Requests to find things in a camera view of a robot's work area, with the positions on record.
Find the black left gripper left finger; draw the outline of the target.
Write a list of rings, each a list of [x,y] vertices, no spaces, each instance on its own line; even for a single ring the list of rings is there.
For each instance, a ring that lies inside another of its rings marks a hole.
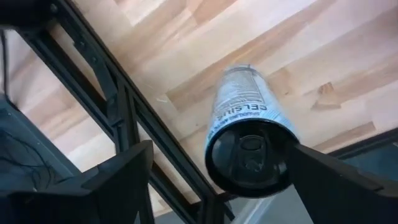
[[[0,193],[0,224],[154,224],[145,140],[41,192]]]

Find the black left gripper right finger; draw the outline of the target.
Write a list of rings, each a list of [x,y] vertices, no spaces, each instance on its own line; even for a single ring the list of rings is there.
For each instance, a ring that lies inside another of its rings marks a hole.
[[[290,179],[314,224],[398,224],[398,182],[301,144],[287,148]]]

